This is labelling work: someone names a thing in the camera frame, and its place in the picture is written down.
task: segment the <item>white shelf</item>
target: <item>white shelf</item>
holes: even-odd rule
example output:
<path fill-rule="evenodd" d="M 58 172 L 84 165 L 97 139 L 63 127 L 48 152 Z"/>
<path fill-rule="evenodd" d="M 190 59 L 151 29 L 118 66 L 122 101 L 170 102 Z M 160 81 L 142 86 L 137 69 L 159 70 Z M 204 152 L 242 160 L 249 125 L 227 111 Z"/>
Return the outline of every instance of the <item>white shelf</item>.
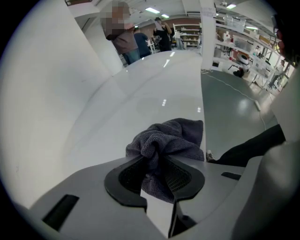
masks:
<path fill-rule="evenodd" d="M 219 23 L 216 23 L 216 27 L 224 28 L 224 29 L 229 29 L 229 30 L 231 30 L 231 31 L 237 32 L 237 33 L 239 33 L 239 34 L 242 34 L 242 35 L 248 37 L 249 39 L 258 42 L 259 44 L 263 45 L 265 48 L 267 48 L 267 49 L 269 49 L 269 50 L 271 50 L 272 52 L 274 52 L 274 53 L 277 54 L 276 50 L 274 50 L 274 49 L 271 48 L 270 46 L 266 45 L 263 41 L 261 41 L 261 40 L 255 38 L 255 37 L 253 37 L 253 36 L 251 36 L 250 34 L 247 34 L 247 33 L 245 33 L 245 32 L 237 31 L 236 28 L 233 28 L 233 27 L 230 27 L 230 26 L 227 26 L 227 25 L 223 25 L 223 24 L 219 24 Z"/>
<path fill-rule="evenodd" d="M 174 26 L 200 26 L 200 24 L 174 24 Z"/>
<path fill-rule="evenodd" d="M 229 64 L 231 64 L 231 65 L 235 65 L 235 66 L 237 66 L 237 67 L 242 68 L 242 65 L 241 65 L 241 64 L 236 63 L 236 62 L 234 62 L 234 61 L 231 61 L 231 60 L 229 60 L 229 59 L 224 59 L 224 58 L 213 58 L 213 61 L 226 62 L 226 63 L 229 63 Z M 255 70 L 254 67 L 251 67 L 251 68 L 249 69 L 249 71 L 250 71 L 250 72 L 254 72 L 255 74 L 257 74 L 257 75 L 259 75 L 259 76 L 261 76 L 261 77 L 267 79 L 266 76 L 264 76 L 264 75 L 260 74 L 259 72 L 257 72 L 257 71 Z"/>
<path fill-rule="evenodd" d="M 199 31 L 199 29 L 181 29 L 181 31 Z"/>
<path fill-rule="evenodd" d="M 236 62 L 234 62 L 234 61 L 231 61 L 231 60 L 229 60 L 229 59 L 224 59 L 224 58 L 212 58 L 212 60 L 213 61 L 218 61 L 218 62 L 227 62 L 227 63 L 230 63 L 230 64 L 232 64 L 232 65 L 235 65 L 235 66 L 238 66 L 238 67 L 242 67 L 242 65 L 241 64 L 238 64 L 238 63 L 236 63 Z"/>
<path fill-rule="evenodd" d="M 215 42 L 217 45 L 222 45 L 222 46 L 226 46 L 226 47 L 230 47 L 230 48 L 233 48 L 233 49 L 236 49 L 238 51 L 241 51 L 245 54 L 248 54 L 250 58 L 252 58 L 253 60 L 255 61 L 258 61 L 260 63 L 262 63 L 266 68 L 269 68 L 271 69 L 272 71 L 274 71 L 274 69 L 269 65 L 267 64 L 264 60 L 254 56 L 253 54 L 251 54 L 250 52 L 247 52 L 246 50 L 242 49 L 242 48 L 239 48 L 239 47 L 235 47 L 233 44 L 227 44 L 227 43 L 224 43 L 224 42 L 219 42 L 216 40 Z"/>
<path fill-rule="evenodd" d="M 182 34 L 181 37 L 182 36 L 199 36 L 199 35 L 198 34 Z"/>

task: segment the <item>black clothing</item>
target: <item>black clothing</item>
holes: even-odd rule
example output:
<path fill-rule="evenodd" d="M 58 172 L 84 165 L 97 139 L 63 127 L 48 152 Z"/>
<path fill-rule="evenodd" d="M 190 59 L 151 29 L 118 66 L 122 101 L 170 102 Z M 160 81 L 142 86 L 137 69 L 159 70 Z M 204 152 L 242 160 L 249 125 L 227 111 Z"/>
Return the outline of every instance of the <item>black clothing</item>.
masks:
<path fill-rule="evenodd" d="M 146 55 L 146 56 L 150 55 L 151 53 L 150 53 L 149 47 L 146 43 L 146 40 L 148 40 L 148 37 L 141 32 L 135 33 L 134 37 L 135 37 L 136 44 L 140 51 L 140 57 L 142 58 L 142 56 L 144 56 L 144 55 Z"/>
<path fill-rule="evenodd" d="M 171 42 L 170 42 L 170 39 L 169 39 L 169 34 L 168 34 L 167 28 L 163 27 L 163 31 L 160 31 L 160 30 L 155 31 L 154 30 L 153 35 L 161 37 L 161 40 L 158 43 L 159 49 L 160 49 L 161 52 L 171 51 Z"/>
<path fill-rule="evenodd" d="M 245 143 L 235 146 L 210 163 L 246 167 L 251 158 L 263 156 L 270 148 L 282 144 L 285 136 L 279 124 L 267 129 Z"/>

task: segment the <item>blue shirt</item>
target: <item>blue shirt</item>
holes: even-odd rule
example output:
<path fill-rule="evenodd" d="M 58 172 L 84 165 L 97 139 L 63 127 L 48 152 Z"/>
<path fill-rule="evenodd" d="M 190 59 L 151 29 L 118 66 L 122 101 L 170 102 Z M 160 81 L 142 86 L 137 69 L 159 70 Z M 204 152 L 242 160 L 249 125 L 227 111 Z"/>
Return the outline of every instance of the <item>blue shirt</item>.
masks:
<path fill-rule="evenodd" d="M 136 44 L 139 48 L 140 55 L 145 55 L 147 53 L 150 53 L 150 50 L 146 43 L 146 40 L 148 40 L 148 37 L 141 32 L 135 33 L 134 37 L 135 37 Z"/>

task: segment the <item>person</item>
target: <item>person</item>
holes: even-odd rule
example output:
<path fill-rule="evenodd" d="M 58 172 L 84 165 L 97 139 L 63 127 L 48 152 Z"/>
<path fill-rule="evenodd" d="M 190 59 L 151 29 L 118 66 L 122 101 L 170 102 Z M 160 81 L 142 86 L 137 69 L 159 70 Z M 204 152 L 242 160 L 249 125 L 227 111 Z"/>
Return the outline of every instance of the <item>person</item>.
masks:
<path fill-rule="evenodd" d="M 219 160 L 215 160 L 212 152 L 207 150 L 206 159 L 209 163 L 246 167 L 251 158 L 263 156 L 270 148 L 280 145 L 284 141 L 283 131 L 277 124 L 245 143 L 231 148 Z"/>
<path fill-rule="evenodd" d="M 132 23 L 124 23 L 129 18 L 129 6 L 125 2 L 112 2 L 112 15 L 102 21 L 107 40 L 110 40 L 118 54 L 122 54 L 128 65 L 140 59 L 139 50 L 133 35 Z"/>
<path fill-rule="evenodd" d="M 151 55 L 151 52 L 150 52 L 149 47 L 146 42 L 146 41 L 148 41 L 147 35 L 144 33 L 141 33 L 141 31 L 138 28 L 135 28 L 134 29 L 134 37 L 135 37 L 136 44 L 139 48 L 140 58 L 144 58 L 144 57 Z"/>
<path fill-rule="evenodd" d="M 269 88 L 272 88 L 275 81 L 284 73 L 283 71 L 283 68 L 285 66 L 285 61 L 284 60 L 281 60 L 281 64 L 280 66 L 278 66 L 276 69 L 275 69 L 275 73 L 274 73 L 274 77 L 273 79 L 270 81 L 269 83 Z"/>
<path fill-rule="evenodd" d="M 158 43 L 161 52 L 171 51 L 171 42 L 169 34 L 172 33 L 171 28 L 166 22 L 162 22 L 159 17 L 155 18 L 155 21 L 162 27 L 163 30 L 154 29 L 153 35 L 159 36 L 161 39 Z"/>
<path fill-rule="evenodd" d="M 255 50 L 254 50 L 254 52 L 253 52 L 253 55 L 254 56 L 256 56 L 256 57 L 258 57 L 258 55 L 260 54 L 260 47 L 259 47 L 259 45 L 257 45 L 256 46 L 256 48 L 255 48 Z"/>
<path fill-rule="evenodd" d="M 181 36 L 181 30 L 176 30 L 174 34 L 174 38 L 176 40 L 177 49 L 184 50 L 183 42 L 180 36 Z"/>

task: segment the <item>cable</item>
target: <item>cable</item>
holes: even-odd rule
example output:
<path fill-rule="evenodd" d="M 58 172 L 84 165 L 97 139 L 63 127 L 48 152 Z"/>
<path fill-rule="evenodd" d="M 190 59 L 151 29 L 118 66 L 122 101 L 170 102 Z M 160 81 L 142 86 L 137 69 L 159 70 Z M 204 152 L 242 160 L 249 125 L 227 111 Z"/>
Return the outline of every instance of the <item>cable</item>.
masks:
<path fill-rule="evenodd" d="M 201 70 L 201 74 L 207 74 L 207 73 L 209 73 L 207 70 Z M 253 102 L 256 101 L 255 99 L 248 97 L 246 94 L 242 93 L 240 90 L 235 89 L 233 86 L 231 86 L 231 85 L 229 85 L 229 84 L 223 82 L 222 80 L 217 79 L 216 77 L 213 77 L 213 76 L 210 76 L 210 75 L 207 75 L 207 76 L 216 79 L 217 81 L 219 81 L 219 82 L 225 84 L 225 85 L 228 86 L 228 87 L 231 87 L 233 90 L 239 92 L 241 95 L 245 96 L 246 98 L 250 99 L 251 101 L 253 101 Z M 262 116 L 261 116 L 261 111 L 260 111 L 260 110 L 259 110 L 259 117 L 260 117 L 260 119 L 262 120 L 262 123 L 263 123 L 263 126 L 264 126 L 264 130 L 267 130 L 266 124 L 264 123 L 264 120 L 263 120 L 263 118 L 262 118 Z"/>
<path fill-rule="evenodd" d="M 232 87 L 231 85 L 229 85 L 229 84 L 223 82 L 222 80 L 217 79 L 216 77 L 213 77 L 213 76 L 210 76 L 210 75 L 207 75 L 207 76 L 208 76 L 208 77 L 212 77 L 212 78 L 218 80 L 219 82 L 224 83 L 224 84 L 227 85 L 228 87 L 231 87 L 233 90 L 238 91 L 241 95 L 244 95 L 246 98 L 248 98 L 248 99 L 250 99 L 250 100 L 252 100 L 252 101 L 255 101 L 255 99 L 248 97 L 246 94 L 242 93 L 240 90 L 235 89 L 234 87 Z"/>
<path fill-rule="evenodd" d="M 261 111 L 259 111 L 259 117 L 260 117 L 261 120 L 262 120 L 262 123 L 263 123 L 263 126 L 264 126 L 264 130 L 267 130 L 266 125 L 265 125 L 265 123 L 264 123 L 264 120 L 263 120 L 263 118 L 262 118 L 262 116 L 261 116 Z"/>

